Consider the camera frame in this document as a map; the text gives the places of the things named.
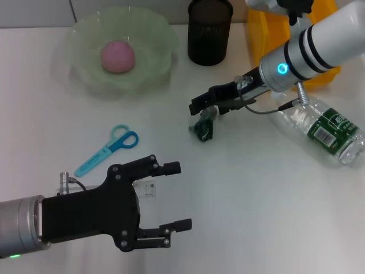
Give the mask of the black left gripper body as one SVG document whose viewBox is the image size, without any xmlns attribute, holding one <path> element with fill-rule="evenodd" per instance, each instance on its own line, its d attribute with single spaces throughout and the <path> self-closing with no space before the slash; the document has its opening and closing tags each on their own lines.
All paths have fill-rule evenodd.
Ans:
<svg viewBox="0 0 365 274">
<path fill-rule="evenodd" d="M 124 166 L 110 166 L 98 187 L 42 200 L 42 236 L 51 243 L 109 235 L 123 252 L 133 250 L 139 202 Z"/>
</svg>

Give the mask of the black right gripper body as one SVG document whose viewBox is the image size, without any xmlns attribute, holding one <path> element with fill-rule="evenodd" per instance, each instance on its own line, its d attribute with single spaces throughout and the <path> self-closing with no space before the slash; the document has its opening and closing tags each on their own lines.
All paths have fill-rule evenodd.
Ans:
<svg viewBox="0 0 365 274">
<path fill-rule="evenodd" d="M 259 68 L 256 67 L 242 76 L 244 80 L 249 80 L 249 83 L 242 85 L 238 90 L 238 83 L 235 81 L 224 84 L 218 87 L 220 100 L 236 99 L 242 95 L 243 100 L 254 99 L 269 91 L 267 85 L 264 84 Z"/>
</svg>

